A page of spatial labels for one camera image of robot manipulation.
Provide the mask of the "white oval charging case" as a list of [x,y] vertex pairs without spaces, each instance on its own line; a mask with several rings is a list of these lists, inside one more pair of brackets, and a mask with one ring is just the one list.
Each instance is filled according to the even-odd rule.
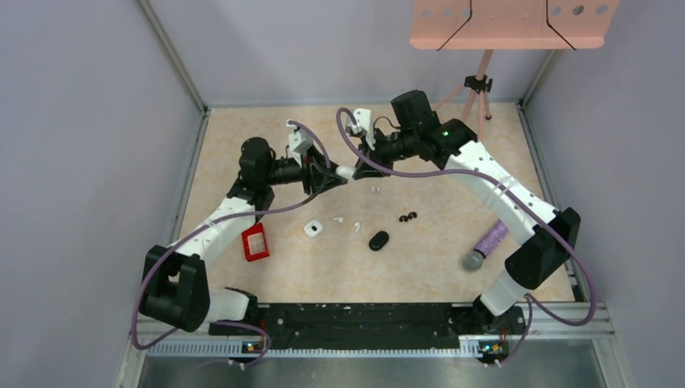
[[335,174],[346,180],[353,180],[355,174],[355,168],[349,166],[338,166],[335,169]]

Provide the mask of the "black oval earbud case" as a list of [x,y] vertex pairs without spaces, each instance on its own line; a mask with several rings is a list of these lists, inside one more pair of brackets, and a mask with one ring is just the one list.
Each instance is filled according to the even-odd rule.
[[381,250],[389,242],[389,233],[381,230],[375,233],[368,242],[368,247],[372,251]]

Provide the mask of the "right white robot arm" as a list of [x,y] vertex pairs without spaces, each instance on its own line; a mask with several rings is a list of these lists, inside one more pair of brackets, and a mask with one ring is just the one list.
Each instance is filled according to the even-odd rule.
[[347,108],[336,113],[338,131],[361,162],[383,175],[397,175],[391,167],[398,160],[419,157],[434,163],[436,171],[423,172],[423,178],[452,175],[503,222],[519,248],[477,297],[473,311],[476,327],[495,333],[518,300],[574,256],[580,217],[572,208],[561,211],[526,189],[463,121],[441,121],[423,91],[399,95],[391,106],[400,128],[387,137],[373,141],[375,130],[363,122],[365,115]]

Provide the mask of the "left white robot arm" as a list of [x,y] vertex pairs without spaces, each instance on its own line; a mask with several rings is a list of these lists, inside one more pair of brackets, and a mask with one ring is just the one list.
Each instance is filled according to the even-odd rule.
[[292,157],[277,158],[266,139],[252,137],[241,147],[237,179],[217,209],[187,237],[170,247],[156,245],[146,257],[139,313],[181,329],[195,331],[210,310],[225,310],[240,334],[256,329],[258,311],[246,297],[211,302],[207,269],[232,241],[271,212],[274,186],[302,183],[314,196],[348,183],[354,170],[326,160],[310,142]]

